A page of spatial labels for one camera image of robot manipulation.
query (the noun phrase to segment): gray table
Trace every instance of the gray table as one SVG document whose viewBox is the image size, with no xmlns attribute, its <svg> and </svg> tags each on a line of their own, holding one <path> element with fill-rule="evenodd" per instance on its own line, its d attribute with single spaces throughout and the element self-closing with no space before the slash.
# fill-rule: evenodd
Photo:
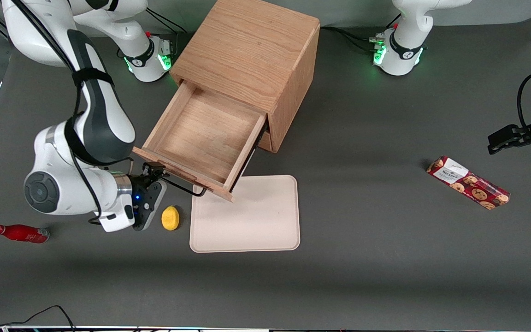
<svg viewBox="0 0 531 332">
<path fill-rule="evenodd" d="M 142 145 L 176 86 L 137 82 L 110 40 L 95 42 Z M 67 70 L 16 52 L 0 91 L 0 223 L 53 237 L 0 237 L 0 323 L 61 304 L 79 325 L 531 330 L 531 148 L 486 148 L 518 121 L 531 21 L 438 27 L 427 44 L 419 67 L 390 77 L 322 31 L 282 149 L 257 151 L 245 173 L 297 178 L 301 245 L 240 254 L 190 250 L 191 198 L 176 189 L 161 206 L 179 206 L 174 232 L 155 220 L 104 233 L 86 216 L 32 210 L 22 183 L 34 136 L 70 115 L 74 89 Z M 531 121 L 531 84 L 525 111 Z M 443 154 L 510 191 L 510 203 L 487 211 L 428 176 L 421 164 Z"/>
</svg>

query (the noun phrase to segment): wooden drawer cabinet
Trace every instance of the wooden drawer cabinet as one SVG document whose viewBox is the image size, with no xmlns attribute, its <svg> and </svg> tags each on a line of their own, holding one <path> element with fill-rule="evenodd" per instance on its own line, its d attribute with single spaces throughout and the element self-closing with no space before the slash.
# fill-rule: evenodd
<svg viewBox="0 0 531 332">
<path fill-rule="evenodd" d="M 232 201 L 257 143 L 280 148 L 313 79 L 319 28 L 261 0 L 218 0 L 171 68 L 179 89 L 134 152 Z"/>
</svg>

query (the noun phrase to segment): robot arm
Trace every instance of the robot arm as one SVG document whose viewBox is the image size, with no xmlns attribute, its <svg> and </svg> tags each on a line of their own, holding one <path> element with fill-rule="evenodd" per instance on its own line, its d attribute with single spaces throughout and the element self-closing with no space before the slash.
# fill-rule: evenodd
<svg viewBox="0 0 531 332">
<path fill-rule="evenodd" d="M 135 130 L 95 46 L 76 29 L 72 10 L 83 12 L 86 4 L 83 0 L 2 1 L 11 40 L 19 51 L 46 65 L 69 67 L 87 102 L 83 113 L 36 136 L 36 158 L 24 182 L 25 197 L 42 213 L 97 212 L 105 231 L 130 225 L 142 230 L 154 215 L 165 183 L 157 172 L 137 177 L 98 168 L 130 155 Z"/>
<path fill-rule="evenodd" d="M 434 18 L 428 11 L 455 8 L 469 4 L 472 0 L 392 0 L 401 11 L 397 28 L 389 28 L 372 42 L 380 42 L 379 53 L 374 64 L 386 73 L 401 76 L 409 73 L 419 62 L 422 44 L 434 26 Z"/>
</svg>

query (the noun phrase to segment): drawer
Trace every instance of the drawer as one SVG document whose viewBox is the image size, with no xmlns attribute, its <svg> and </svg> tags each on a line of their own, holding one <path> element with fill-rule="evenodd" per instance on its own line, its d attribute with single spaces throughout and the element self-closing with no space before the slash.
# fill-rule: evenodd
<svg viewBox="0 0 531 332">
<path fill-rule="evenodd" d="M 232 202 L 265 119 L 255 107 L 184 80 L 142 149 L 133 152 Z"/>
</svg>

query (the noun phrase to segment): cookie package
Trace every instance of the cookie package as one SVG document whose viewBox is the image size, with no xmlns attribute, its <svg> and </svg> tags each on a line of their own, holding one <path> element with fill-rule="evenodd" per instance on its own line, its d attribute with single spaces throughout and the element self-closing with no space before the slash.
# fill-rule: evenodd
<svg viewBox="0 0 531 332">
<path fill-rule="evenodd" d="M 509 202 L 509 193 L 443 155 L 427 169 L 436 179 L 480 204 L 487 210 Z"/>
</svg>

